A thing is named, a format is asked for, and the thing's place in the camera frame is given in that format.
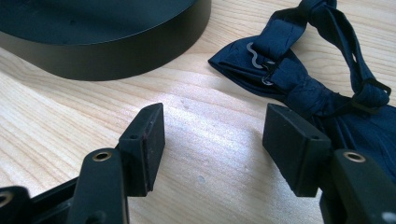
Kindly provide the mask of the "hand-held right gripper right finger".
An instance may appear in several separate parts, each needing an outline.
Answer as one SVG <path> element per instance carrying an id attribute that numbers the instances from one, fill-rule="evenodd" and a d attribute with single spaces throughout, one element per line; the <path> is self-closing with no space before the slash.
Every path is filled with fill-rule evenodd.
<path id="1" fill-rule="evenodd" d="M 269 104 L 262 136 L 298 197 L 322 192 L 325 224 L 396 224 L 396 185 L 368 155 L 332 149 L 328 136 L 282 105 Z"/>

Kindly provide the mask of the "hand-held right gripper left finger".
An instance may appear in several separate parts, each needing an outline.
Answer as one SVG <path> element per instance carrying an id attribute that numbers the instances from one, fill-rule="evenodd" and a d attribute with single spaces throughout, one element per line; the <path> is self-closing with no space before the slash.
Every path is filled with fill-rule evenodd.
<path id="1" fill-rule="evenodd" d="M 163 104 L 142 108 L 114 148 L 82 163 L 67 224 L 129 224 L 128 199 L 153 191 L 165 146 Z"/>

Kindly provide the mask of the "navy blue bow tie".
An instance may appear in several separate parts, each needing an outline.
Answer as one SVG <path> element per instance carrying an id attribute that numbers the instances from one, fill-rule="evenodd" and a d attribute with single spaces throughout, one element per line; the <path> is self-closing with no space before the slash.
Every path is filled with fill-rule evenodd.
<path id="1" fill-rule="evenodd" d="M 334 148 L 373 158 L 396 184 L 396 107 L 391 90 L 375 79 L 358 38 L 336 0 L 302 0 L 275 12 L 260 35 L 227 45 L 209 64 L 232 82 L 278 100 L 328 135 Z M 336 93 L 308 75 L 292 46 L 306 26 L 335 45 L 346 60 L 353 94 Z"/>

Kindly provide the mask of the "round black box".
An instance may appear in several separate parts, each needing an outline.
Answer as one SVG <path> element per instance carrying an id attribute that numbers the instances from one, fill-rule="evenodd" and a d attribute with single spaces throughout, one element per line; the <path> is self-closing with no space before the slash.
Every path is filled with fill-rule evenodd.
<path id="1" fill-rule="evenodd" d="M 205 30 L 211 0 L 0 0 L 0 48 L 55 76 L 114 80 L 159 68 Z"/>

